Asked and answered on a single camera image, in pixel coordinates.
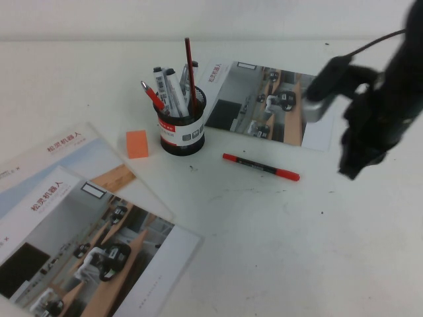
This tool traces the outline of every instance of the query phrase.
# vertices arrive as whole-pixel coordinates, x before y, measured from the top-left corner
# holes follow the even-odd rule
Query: white table
[[[365,43],[325,42],[193,42],[192,49],[200,73],[221,56],[317,74],[332,56]],[[382,69],[398,43],[379,44],[356,62]],[[421,316],[422,121],[354,182],[336,173],[341,98],[327,153],[206,128],[199,153],[174,157],[161,149],[139,81],[153,83],[156,65],[179,71],[184,63],[183,41],[0,43],[0,161],[81,121],[126,157],[125,132],[146,129],[150,157],[126,162],[177,224],[206,238],[162,317]],[[301,181],[224,162],[224,152],[296,171]]]

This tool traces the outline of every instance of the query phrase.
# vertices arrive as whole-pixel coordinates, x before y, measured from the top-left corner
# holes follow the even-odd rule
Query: black cable
[[[366,44],[366,45],[365,45],[365,46],[363,46],[362,48],[359,48],[358,50],[355,50],[354,52],[351,52],[351,53],[349,53],[349,54],[347,54],[347,55],[345,55],[345,56],[350,56],[350,57],[352,57],[352,56],[354,56],[354,55],[356,55],[356,54],[358,54],[358,53],[361,53],[362,51],[364,51],[364,50],[368,49],[370,46],[373,46],[373,45],[375,45],[375,44],[377,44],[377,43],[379,43],[379,42],[382,42],[382,41],[384,41],[384,40],[386,40],[386,39],[388,39],[388,38],[392,38],[393,36],[396,36],[396,35],[399,35],[399,34],[403,34],[403,33],[405,33],[405,29],[403,29],[403,30],[399,30],[399,31],[396,31],[396,32],[393,32],[393,33],[390,33],[390,34],[385,35],[385,36],[382,36],[381,38],[378,38],[378,39],[376,39],[376,40],[374,40],[374,41],[370,42],[369,44]]]

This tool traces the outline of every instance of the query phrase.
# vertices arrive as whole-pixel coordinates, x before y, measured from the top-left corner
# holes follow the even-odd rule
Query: red pen
[[[279,177],[287,178],[288,180],[293,180],[294,182],[299,181],[299,174],[290,172],[289,170],[281,170],[280,168],[260,164],[257,162],[253,162],[252,160],[246,160],[245,158],[243,159],[241,157],[236,157],[235,155],[230,155],[226,153],[223,154],[223,158],[242,165],[247,165],[249,167],[256,168],[257,170],[262,170],[267,173],[275,174]]]
[[[143,81],[141,81],[141,85],[144,88],[144,91],[148,95],[148,97],[150,97],[150,99],[153,101],[156,108],[159,109],[160,111],[165,109],[165,104],[163,104],[163,101],[161,101],[160,98],[156,96],[154,90]]]

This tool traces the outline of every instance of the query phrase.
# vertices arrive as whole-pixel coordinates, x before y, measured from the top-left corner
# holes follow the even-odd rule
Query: black mesh pen holder
[[[160,144],[172,155],[184,157],[198,152],[204,145],[204,109],[206,96],[196,87],[196,113],[192,114],[192,101],[188,105],[187,117],[170,117],[156,110],[160,127]]]

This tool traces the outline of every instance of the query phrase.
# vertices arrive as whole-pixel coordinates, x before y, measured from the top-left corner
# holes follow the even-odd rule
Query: white wall
[[[412,0],[2,0],[0,39],[369,38],[400,29],[411,3]]]
[[[222,100],[244,104],[246,97],[251,94],[257,94],[258,84],[261,79],[261,66],[257,66],[255,70],[252,70],[237,67],[237,62],[234,62],[218,97]]]
[[[110,193],[102,199],[81,190],[85,181],[75,186],[65,199],[28,235],[25,242],[55,256],[60,247],[96,221],[106,210]]]

